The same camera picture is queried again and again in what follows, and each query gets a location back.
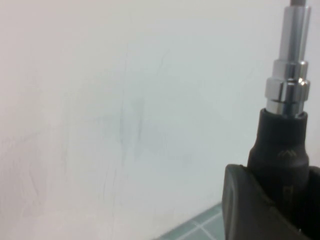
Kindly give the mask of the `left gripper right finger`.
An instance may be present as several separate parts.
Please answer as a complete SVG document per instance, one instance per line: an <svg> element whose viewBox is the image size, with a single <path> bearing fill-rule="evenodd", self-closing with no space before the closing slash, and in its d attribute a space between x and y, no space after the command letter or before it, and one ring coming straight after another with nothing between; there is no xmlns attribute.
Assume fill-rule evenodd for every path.
<svg viewBox="0 0 320 240"><path fill-rule="evenodd" d="M312 240L320 239L320 168L309 168L303 232Z"/></svg>

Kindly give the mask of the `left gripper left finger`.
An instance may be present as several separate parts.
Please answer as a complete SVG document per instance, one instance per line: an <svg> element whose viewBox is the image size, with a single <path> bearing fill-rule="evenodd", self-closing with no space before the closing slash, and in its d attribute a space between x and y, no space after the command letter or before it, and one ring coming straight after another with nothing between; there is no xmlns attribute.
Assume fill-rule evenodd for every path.
<svg viewBox="0 0 320 240"><path fill-rule="evenodd" d="M225 168L222 216L227 240L305 240L242 165Z"/></svg>

